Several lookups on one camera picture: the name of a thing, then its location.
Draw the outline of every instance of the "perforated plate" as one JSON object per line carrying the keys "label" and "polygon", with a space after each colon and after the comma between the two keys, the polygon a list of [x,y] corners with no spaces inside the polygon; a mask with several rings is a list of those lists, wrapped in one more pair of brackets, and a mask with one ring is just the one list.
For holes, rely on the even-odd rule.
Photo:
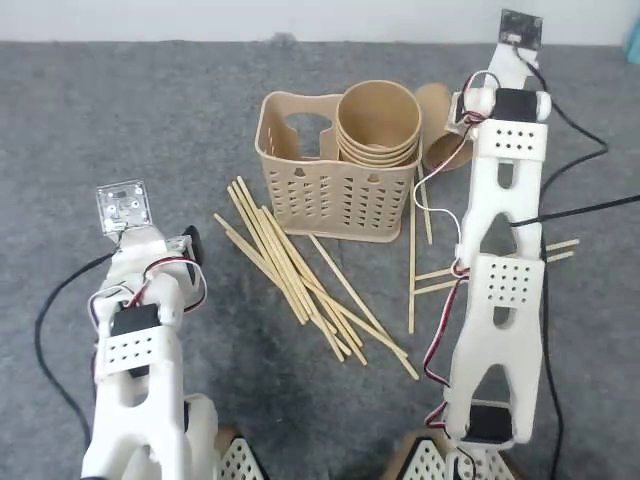
{"label": "perforated plate", "polygon": [[164,328],[153,327],[108,338],[105,350],[107,374],[150,365],[168,355],[170,340]]}
{"label": "perforated plate", "polygon": [[244,438],[236,438],[222,458],[222,480],[263,480],[260,466]]}
{"label": "perforated plate", "polygon": [[[476,464],[475,480],[515,480],[509,467],[497,452],[467,453],[473,456]],[[447,457],[447,465],[453,465],[457,459],[458,474],[463,480],[471,480],[473,476],[471,460],[459,450],[452,452],[449,456]]]}
{"label": "perforated plate", "polygon": [[485,120],[478,126],[478,156],[544,162],[547,131],[544,123]]}
{"label": "perforated plate", "polygon": [[496,307],[521,308],[540,304],[542,260],[480,254],[472,269],[474,294],[486,296]]}
{"label": "perforated plate", "polygon": [[402,480],[444,480],[446,465],[433,441],[420,441]]}

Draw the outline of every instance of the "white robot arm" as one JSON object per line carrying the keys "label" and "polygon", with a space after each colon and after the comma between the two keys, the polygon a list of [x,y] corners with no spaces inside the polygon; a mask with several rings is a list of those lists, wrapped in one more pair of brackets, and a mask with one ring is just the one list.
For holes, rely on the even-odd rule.
{"label": "white robot arm", "polygon": [[88,306],[99,338],[82,479],[215,480],[216,410],[203,395],[184,397],[177,335],[206,298],[197,230],[166,240],[141,181],[100,187],[98,206],[119,248]]}
{"label": "white robot arm", "polygon": [[[512,257],[480,251],[497,215],[516,222],[538,214],[547,145],[542,122],[551,112],[551,99],[546,92],[522,90],[529,70],[514,48],[498,44],[487,71],[492,75],[483,87],[455,94],[449,118],[450,128],[458,132],[465,112],[482,118],[466,131],[474,148],[469,206],[456,256],[458,266],[468,269],[469,293],[444,391],[446,432],[460,445],[476,449],[504,449],[529,441],[542,358],[539,308],[545,266],[540,259],[540,223],[512,229],[517,246]],[[520,54],[535,61],[534,50],[522,49]],[[498,183],[501,163],[513,165],[507,188]],[[508,317],[496,324],[499,308],[508,309]],[[493,365],[504,367],[509,403],[473,399]]]}

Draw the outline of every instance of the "kraft paper cup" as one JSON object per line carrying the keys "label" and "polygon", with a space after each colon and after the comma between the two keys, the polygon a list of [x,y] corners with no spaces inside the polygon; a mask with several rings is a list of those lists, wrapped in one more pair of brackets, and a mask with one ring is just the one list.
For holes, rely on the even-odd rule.
{"label": "kraft paper cup", "polygon": [[[416,99],[422,109],[422,138],[424,155],[422,163],[428,170],[435,169],[453,153],[462,139],[460,135],[445,130],[451,94],[446,85],[428,83],[416,91]],[[460,152],[443,168],[453,170],[466,164],[473,155],[473,146],[466,141]]]}
{"label": "kraft paper cup", "polygon": [[354,150],[394,155],[417,142],[422,110],[402,85],[371,80],[344,93],[338,102],[336,120],[340,135]]}
{"label": "kraft paper cup", "polygon": [[345,154],[345,157],[349,160],[354,160],[355,163],[360,165],[367,165],[372,167],[385,167],[389,165],[400,165],[411,158],[418,144],[414,143],[409,146],[405,151],[400,152],[398,155],[383,158],[372,158],[370,155],[365,155],[353,150],[348,144],[344,144],[341,139],[338,139],[338,149]]}

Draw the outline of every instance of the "beige plastic basket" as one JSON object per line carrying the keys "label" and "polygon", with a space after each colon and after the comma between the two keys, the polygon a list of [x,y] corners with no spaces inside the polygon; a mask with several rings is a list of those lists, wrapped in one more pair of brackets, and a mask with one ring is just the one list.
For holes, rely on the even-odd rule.
{"label": "beige plastic basket", "polygon": [[[273,211],[290,234],[390,242],[400,218],[422,146],[410,164],[373,168],[338,160],[335,116],[342,95],[308,97],[273,92],[262,103],[255,147]],[[302,157],[287,117],[309,113],[332,122],[320,133],[320,157]]]}

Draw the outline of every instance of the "white wire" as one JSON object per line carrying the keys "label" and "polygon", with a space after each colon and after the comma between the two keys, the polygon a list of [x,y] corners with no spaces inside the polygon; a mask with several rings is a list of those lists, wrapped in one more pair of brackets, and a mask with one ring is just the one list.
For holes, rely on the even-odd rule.
{"label": "white wire", "polygon": [[155,267],[153,267],[151,270],[149,270],[147,272],[147,278],[145,279],[145,283],[151,282],[153,277],[150,276],[149,273],[151,273],[154,269],[156,269],[158,267],[162,267],[164,265],[169,265],[171,263],[188,263],[188,264],[192,265],[196,269],[196,271],[198,272],[198,276],[200,277],[200,281],[202,282],[202,288],[203,288],[202,299],[198,300],[198,307],[200,307],[207,300],[209,287],[207,286],[207,279],[204,277],[204,273],[202,271],[202,267],[200,267],[200,265],[198,265],[198,263],[196,263],[195,261],[193,261],[191,259],[188,259],[188,258],[172,258],[172,259],[167,259],[166,261],[162,261],[162,263],[159,263],[158,265],[156,265]]}
{"label": "white wire", "polygon": [[477,72],[473,73],[473,74],[469,77],[469,80],[468,80],[468,81],[466,82],[466,84],[465,84],[465,85],[466,85],[466,87],[467,87],[466,89],[471,88],[471,85],[473,84],[473,81],[476,79],[476,77],[477,77],[478,75],[489,75],[490,77],[492,77],[492,78],[496,81],[496,83],[498,84],[498,87],[499,87],[499,88],[501,88],[501,87],[502,87],[502,85],[500,84],[500,79],[498,78],[498,76],[497,76],[495,73],[493,73],[493,72],[492,72],[492,71],[490,71],[490,70],[478,70]]}
{"label": "white wire", "polygon": [[460,222],[458,221],[458,217],[456,217],[451,210],[447,210],[446,208],[429,208],[423,205],[422,203],[420,203],[420,201],[418,200],[418,189],[428,180],[430,180],[431,178],[436,176],[438,173],[440,173],[442,169],[445,168],[449,163],[451,163],[451,161],[458,155],[458,153],[460,153],[460,151],[464,147],[464,144],[467,141],[468,133],[469,133],[469,129],[467,129],[467,131],[464,132],[464,135],[460,140],[460,144],[456,147],[456,149],[449,156],[449,158],[447,158],[444,162],[440,163],[440,165],[438,165],[431,173],[429,173],[429,175],[426,175],[425,177],[420,179],[420,181],[416,183],[415,187],[413,187],[413,203],[415,203],[418,208],[421,208],[422,210],[426,210],[428,212],[446,213],[453,219],[454,223],[456,224],[456,229],[458,231],[458,243],[462,242],[462,229],[460,228]]}
{"label": "white wire", "polygon": [[93,328],[96,332],[98,332],[99,325],[98,325],[98,319],[96,318],[95,312],[93,310],[93,302],[96,300],[96,298],[102,297],[106,293],[109,293],[114,289],[116,290],[116,293],[120,290],[126,290],[133,297],[133,292],[129,287],[119,284],[119,285],[111,285],[110,287],[103,288],[102,290],[98,290],[96,293],[94,293],[89,297],[89,300],[87,300],[87,311],[89,312],[89,318],[91,319],[91,324],[93,325]]}

